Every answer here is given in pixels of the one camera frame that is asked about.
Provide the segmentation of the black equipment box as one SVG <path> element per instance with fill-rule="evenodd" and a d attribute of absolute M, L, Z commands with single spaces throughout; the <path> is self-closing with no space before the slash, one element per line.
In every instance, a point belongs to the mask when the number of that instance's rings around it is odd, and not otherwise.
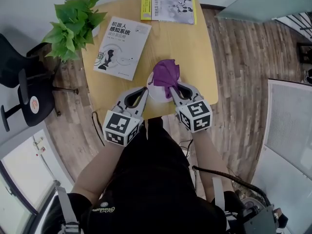
<path fill-rule="evenodd" d="M 273 205 L 260 210 L 257 206 L 245 209 L 241 213 L 243 234 L 277 234 L 278 220 Z"/>

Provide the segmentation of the frosted glass door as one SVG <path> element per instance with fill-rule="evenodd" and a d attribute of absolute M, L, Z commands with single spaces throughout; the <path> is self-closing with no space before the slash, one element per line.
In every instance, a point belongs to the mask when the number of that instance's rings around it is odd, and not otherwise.
<path fill-rule="evenodd" d="M 305 12 L 312 12 L 312 0 L 236 0 L 216 17 L 262 23 Z"/>

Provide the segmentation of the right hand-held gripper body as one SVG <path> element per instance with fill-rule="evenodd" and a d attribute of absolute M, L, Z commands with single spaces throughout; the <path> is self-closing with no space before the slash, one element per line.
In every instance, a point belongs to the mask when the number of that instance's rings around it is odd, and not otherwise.
<path fill-rule="evenodd" d="M 188 100 L 186 105 L 176 106 L 179 121 L 192 133 L 211 127 L 212 110 L 207 100 Z"/>

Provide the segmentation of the black stair railing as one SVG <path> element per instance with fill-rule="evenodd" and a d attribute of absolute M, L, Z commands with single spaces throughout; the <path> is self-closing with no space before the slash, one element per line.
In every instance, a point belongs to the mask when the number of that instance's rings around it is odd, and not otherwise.
<path fill-rule="evenodd" d="M 275 21 L 295 30 L 312 41 L 312 13 L 298 13 L 277 18 Z"/>

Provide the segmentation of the person's black clothing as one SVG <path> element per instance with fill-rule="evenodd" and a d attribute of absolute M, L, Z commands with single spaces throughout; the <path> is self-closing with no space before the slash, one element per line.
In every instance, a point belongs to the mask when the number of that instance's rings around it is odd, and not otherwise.
<path fill-rule="evenodd" d="M 187 158 L 156 117 L 124 147 L 96 203 L 72 192 L 68 199 L 81 234 L 226 234 L 225 212 L 244 204 L 231 181 L 221 181 L 224 208 L 198 197 Z"/>

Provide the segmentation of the white framed window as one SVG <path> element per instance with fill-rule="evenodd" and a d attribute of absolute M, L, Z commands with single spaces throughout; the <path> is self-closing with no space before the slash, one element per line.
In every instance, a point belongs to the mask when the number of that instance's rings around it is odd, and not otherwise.
<path fill-rule="evenodd" d="M 33 137 L 44 140 L 34 146 Z M 36 156 L 38 148 L 45 152 Z M 40 233 L 64 176 L 47 132 L 38 131 L 0 160 L 0 233 Z"/>

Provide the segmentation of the white round plate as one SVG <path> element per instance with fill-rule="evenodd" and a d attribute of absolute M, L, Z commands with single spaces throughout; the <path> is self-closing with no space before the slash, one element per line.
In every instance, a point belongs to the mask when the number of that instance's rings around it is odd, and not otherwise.
<path fill-rule="evenodd" d="M 147 79 L 146 87 L 149 90 L 149 96 L 153 100 L 159 103 L 167 103 L 173 100 L 171 95 L 167 97 L 167 89 L 173 86 L 174 83 L 175 81 L 172 78 L 155 79 L 154 73 L 151 72 Z"/>

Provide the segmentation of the purple cloth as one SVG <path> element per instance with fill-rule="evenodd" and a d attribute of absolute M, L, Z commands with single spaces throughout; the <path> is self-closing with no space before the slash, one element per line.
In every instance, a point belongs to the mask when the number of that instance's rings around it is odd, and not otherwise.
<path fill-rule="evenodd" d="M 180 78 L 180 67 L 175 64 L 174 59 L 164 59 L 159 61 L 153 68 L 152 79 L 147 84 L 156 87 L 163 87 L 165 97 L 171 98 L 170 88 L 177 88 Z"/>

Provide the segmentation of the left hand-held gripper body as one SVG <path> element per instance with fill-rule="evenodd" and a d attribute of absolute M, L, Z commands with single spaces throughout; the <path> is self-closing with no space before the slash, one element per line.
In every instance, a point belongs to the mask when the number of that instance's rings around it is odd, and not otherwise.
<path fill-rule="evenodd" d="M 107 142 L 125 147 L 138 134 L 142 122 L 142 116 L 132 116 L 131 107 L 116 104 L 112 110 L 107 111 L 102 127 L 104 138 Z"/>

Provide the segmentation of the white paperback book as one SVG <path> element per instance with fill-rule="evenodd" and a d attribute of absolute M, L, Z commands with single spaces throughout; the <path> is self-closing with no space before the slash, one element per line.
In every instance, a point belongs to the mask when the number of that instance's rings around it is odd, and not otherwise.
<path fill-rule="evenodd" d="M 151 28 L 145 23 L 112 17 L 94 70 L 132 81 Z"/>

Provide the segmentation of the green potted plant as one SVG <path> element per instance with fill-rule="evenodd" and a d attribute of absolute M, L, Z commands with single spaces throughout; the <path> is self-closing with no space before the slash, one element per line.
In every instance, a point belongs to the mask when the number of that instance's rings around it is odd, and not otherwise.
<path fill-rule="evenodd" d="M 58 58 L 62 62 L 78 59 L 77 51 L 93 44 L 92 31 L 105 19 L 106 13 L 94 10 L 99 0 L 66 0 L 56 4 L 58 22 L 51 22 L 53 29 L 43 38 L 43 43 L 51 44 L 47 57 Z"/>

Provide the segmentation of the glass partition with blinds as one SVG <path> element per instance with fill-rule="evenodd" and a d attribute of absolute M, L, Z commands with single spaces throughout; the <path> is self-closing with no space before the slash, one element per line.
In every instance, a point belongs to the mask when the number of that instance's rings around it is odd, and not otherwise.
<path fill-rule="evenodd" d="M 312 180 L 312 85 L 268 80 L 263 144 Z"/>

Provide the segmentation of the yellow-edged book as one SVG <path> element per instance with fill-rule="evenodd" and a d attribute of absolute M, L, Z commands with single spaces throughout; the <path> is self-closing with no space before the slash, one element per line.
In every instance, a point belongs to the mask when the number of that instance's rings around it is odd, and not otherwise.
<path fill-rule="evenodd" d="M 195 0 L 141 0 L 140 19 L 196 25 Z"/>

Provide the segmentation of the black office chair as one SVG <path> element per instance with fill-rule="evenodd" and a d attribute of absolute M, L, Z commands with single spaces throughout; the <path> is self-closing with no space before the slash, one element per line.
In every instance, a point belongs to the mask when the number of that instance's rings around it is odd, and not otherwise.
<path fill-rule="evenodd" d="M 57 116 L 61 112 L 56 109 L 54 91 L 73 92 L 79 94 L 79 89 L 61 88 L 53 85 L 58 64 L 54 70 L 48 70 L 36 52 L 47 43 L 41 43 L 21 55 L 0 33 L 0 84 L 7 88 L 18 87 L 19 104 L 5 111 L 0 107 L 0 114 L 4 128 L 10 131 L 8 118 L 18 110 L 22 110 L 27 126 L 33 127 L 41 123 L 52 111 Z"/>

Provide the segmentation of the person's left forearm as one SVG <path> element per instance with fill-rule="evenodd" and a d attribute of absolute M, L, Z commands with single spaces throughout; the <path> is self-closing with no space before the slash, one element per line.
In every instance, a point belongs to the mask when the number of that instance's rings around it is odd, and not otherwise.
<path fill-rule="evenodd" d="M 108 185 L 123 150 L 123 146 L 107 142 L 81 171 L 71 192 L 83 195 L 92 204 L 96 203 Z"/>

